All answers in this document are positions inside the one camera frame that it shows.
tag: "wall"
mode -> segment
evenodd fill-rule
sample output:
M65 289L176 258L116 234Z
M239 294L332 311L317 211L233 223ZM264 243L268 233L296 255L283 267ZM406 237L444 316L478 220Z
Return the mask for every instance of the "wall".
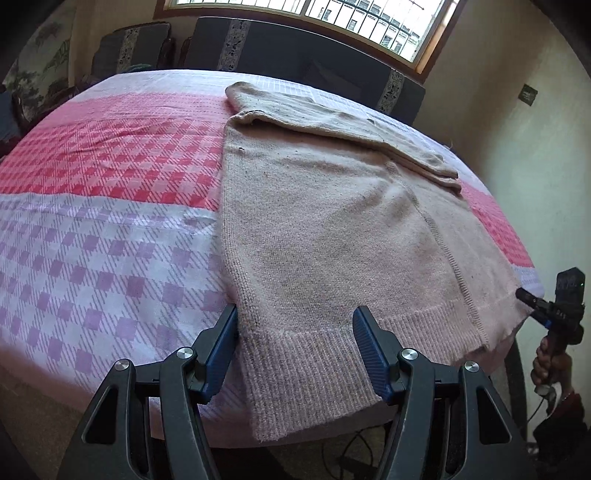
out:
M118 28L152 22L156 0L78 0L77 21L74 25L80 30L73 41L71 57L74 78L80 80L90 73L92 57L99 48L100 39ZM167 20L171 24L171 36L176 40L176 59L187 37L193 35L196 18L174 17Z
M524 83L539 91L532 107L517 98ZM414 126L453 145L489 187L547 298L559 271L591 275L591 79L547 17L530 0L470 0L425 87ZM543 336L533 320L518 334L526 382ZM589 423L591 335L569 351ZM533 412L540 399L530 385ZM543 418L542 408L531 427Z

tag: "black cable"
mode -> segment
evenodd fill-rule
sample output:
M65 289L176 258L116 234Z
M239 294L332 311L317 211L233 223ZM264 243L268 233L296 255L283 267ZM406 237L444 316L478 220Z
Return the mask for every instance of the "black cable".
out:
M326 473L328 473L332 478L334 478L335 480L339 480L339 477L333 475L333 473L330 471L329 466L326 464L326 458L324 457L324 444L325 442L322 442L322 445L320 446L320 454L322 455L322 465L324 465L324 470L326 470Z
M531 419L534 418L535 414L538 413L538 410L540 409L540 407L542 406L542 403L544 403L544 399L542 398L542 400L540 400L540 404L538 405L538 408L536 408L534 410L534 412L530 415L530 417L527 419L527 421L525 422L525 424L523 424L519 429L524 429L525 427L528 426L529 422L531 422Z
M326 457L324 455L324 444L325 442L322 442L321 446L320 446L320 454L322 456L322 464L324 465L324 470L326 470L326 472L330 475L331 478L334 478L335 480L343 480L344 476L345 476L345 469L342 466L342 459L345 457L345 455L347 454L347 451L349 451L349 448L351 447L351 445L353 445L354 441L357 438L360 438L361 441L363 442L363 444L367 447L367 450L369 451L369 463L371 466L374 466L374 452L371 449L368 441L365 439L365 437L362 435L362 433L367 429L363 429L360 430L358 432L355 433L355 435L353 435L353 438L350 439L349 443L347 443L347 445L345 446L345 448L343 449L343 453L341 453L338 457L339 460L339 476L336 476L335 474L333 474L333 472L330 471L330 468L328 466L328 464L326 463Z

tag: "knitted sweater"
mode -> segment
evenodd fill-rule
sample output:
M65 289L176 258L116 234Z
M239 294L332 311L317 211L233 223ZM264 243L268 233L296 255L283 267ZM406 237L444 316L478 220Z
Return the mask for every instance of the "knitted sweater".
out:
M352 332L368 305L432 361L525 318L512 268L457 173L395 128L248 83L226 90L221 249L261 441L379 401Z

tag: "pink checkered bedspread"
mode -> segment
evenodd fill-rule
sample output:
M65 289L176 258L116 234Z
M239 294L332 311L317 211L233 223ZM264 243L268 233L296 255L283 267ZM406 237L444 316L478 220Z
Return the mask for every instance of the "pink checkered bedspread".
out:
M239 80L395 122L310 87L222 72L118 75L67 102L0 165L5 368L83 410L115 360L161 360L214 324L226 301L215 237L223 127L233 113L224 90ZM482 182L402 127L458 170L462 195L524 287L543 294ZM245 398L233 364L201 408L213 446L249 444Z

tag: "patterned cushion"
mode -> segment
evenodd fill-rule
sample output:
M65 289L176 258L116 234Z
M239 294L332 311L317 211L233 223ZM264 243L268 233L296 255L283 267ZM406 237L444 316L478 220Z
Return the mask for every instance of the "patterned cushion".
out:
M92 59L91 75L104 80L138 64L152 65L156 69L169 37L170 24L166 22L121 28L105 35Z
M322 35L266 22L199 17L183 67L302 83L412 125L425 89L402 73Z

